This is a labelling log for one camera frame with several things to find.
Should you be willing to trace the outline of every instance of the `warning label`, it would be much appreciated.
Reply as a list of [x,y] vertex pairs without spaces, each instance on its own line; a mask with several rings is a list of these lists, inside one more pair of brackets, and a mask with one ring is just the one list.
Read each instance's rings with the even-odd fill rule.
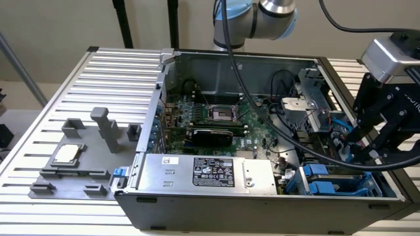
[[234,160],[195,158],[192,183],[204,187],[235,187]]

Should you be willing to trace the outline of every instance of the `slotted aluminum surface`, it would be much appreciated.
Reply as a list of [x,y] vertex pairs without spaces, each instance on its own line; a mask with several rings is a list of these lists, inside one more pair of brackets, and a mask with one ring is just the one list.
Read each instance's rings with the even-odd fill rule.
[[[60,127],[67,118],[82,118],[87,125],[95,125],[95,122],[87,122],[90,111],[95,106],[106,106],[110,118],[118,120],[119,126],[143,122],[150,91],[160,72],[159,55],[160,51],[103,48],[98,53],[86,54],[52,98],[50,108],[42,112],[0,166],[0,234],[186,235],[182,232],[140,232],[115,201],[43,200],[27,196],[30,185],[63,137]],[[364,66],[355,60],[330,61],[356,95]],[[420,168],[410,167],[407,172],[420,186]],[[420,213],[402,221],[379,221],[355,235],[419,236]]]

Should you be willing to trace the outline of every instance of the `white wall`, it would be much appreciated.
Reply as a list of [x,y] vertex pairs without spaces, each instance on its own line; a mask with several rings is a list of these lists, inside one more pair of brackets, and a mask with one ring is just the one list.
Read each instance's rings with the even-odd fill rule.
[[[282,41],[248,40],[246,51],[359,58],[374,37],[328,23],[318,0],[296,0],[295,32]],[[327,0],[336,21],[348,27],[420,29],[420,0]],[[126,0],[136,48],[170,47],[167,0]],[[212,46],[212,0],[180,0],[180,46]],[[123,47],[112,0],[0,0],[0,30],[32,77],[60,83],[88,46]],[[20,78],[0,54],[0,80]]]

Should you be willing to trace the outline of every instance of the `white label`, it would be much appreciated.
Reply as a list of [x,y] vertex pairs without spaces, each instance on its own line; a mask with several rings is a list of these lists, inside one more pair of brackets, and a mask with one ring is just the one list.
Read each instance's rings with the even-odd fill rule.
[[179,157],[163,157],[163,164],[167,165],[178,165],[179,163]]

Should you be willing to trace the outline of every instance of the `sticker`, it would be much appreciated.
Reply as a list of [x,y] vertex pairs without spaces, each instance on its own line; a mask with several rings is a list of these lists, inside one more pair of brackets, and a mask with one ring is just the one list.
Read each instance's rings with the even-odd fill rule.
[[195,158],[192,183],[202,187],[235,187],[234,159]]
[[174,156],[171,156],[171,157],[164,156],[163,157],[163,164],[166,164],[166,165],[178,165],[178,163],[179,163],[179,157],[178,156],[176,157],[174,157]]

